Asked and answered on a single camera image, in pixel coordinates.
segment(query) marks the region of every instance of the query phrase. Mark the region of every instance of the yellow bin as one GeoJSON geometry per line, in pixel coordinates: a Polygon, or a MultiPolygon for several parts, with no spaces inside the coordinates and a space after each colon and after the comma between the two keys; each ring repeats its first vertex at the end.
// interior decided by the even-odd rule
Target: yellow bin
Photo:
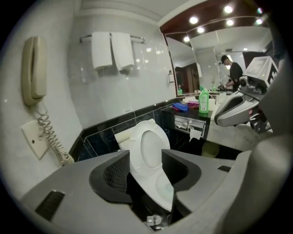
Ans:
{"type": "Polygon", "coordinates": [[[201,155],[208,158],[215,158],[219,153],[220,146],[216,143],[206,141],[203,144],[201,155]]]}

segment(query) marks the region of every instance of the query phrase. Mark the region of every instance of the toilet lid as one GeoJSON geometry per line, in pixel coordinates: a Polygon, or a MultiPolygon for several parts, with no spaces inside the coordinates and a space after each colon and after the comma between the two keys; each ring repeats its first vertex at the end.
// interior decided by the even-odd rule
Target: toilet lid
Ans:
{"type": "Polygon", "coordinates": [[[132,169],[145,174],[162,166],[162,149],[170,149],[170,144],[166,133],[154,120],[138,123],[130,140],[132,169]]]}

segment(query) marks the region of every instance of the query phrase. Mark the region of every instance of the telephone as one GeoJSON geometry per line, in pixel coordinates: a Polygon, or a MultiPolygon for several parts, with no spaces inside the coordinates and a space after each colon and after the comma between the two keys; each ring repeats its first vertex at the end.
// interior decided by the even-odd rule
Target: telephone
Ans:
{"type": "Polygon", "coordinates": [[[40,102],[47,94],[47,48],[41,37],[25,41],[22,53],[22,96],[27,106],[40,102]]]}
{"type": "MultiPolygon", "coordinates": [[[[22,97],[24,103],[32,108],[47,94],[47,49],[46,41],[41,37],[31,37],[25,41],[22,52],[22,97]]],[[[62,165],[74,163],[72,156],[67,153],[49,120],[48,111],[40,113],[36,108],[39,126],[43,128],[41,138],[46,136],[48,143],[62,165]]]]}

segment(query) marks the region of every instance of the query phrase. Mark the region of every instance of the green bottle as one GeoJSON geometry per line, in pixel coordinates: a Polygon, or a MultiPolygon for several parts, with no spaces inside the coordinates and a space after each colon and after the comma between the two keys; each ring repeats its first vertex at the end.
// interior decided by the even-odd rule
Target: green bottle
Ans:
{"type": "Polygon", "coordinates": [[[201,114],[207,114],[209,112],[209,95],[207,89],[204,89],[199,96],[199,113],[201,114]]]}

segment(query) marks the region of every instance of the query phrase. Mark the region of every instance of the toilet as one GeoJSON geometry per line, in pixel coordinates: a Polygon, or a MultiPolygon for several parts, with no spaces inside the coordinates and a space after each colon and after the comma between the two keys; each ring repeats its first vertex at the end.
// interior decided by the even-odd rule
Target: toilet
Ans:
{"type": "Polygon", "coordinates": [[[155,203],[171,211],[174,188],[162,165],[162,149],[170,149],[166,133],[150,119],[115,137],[121,150],[130,151],[130,172],[136,182],[155,203]]]}

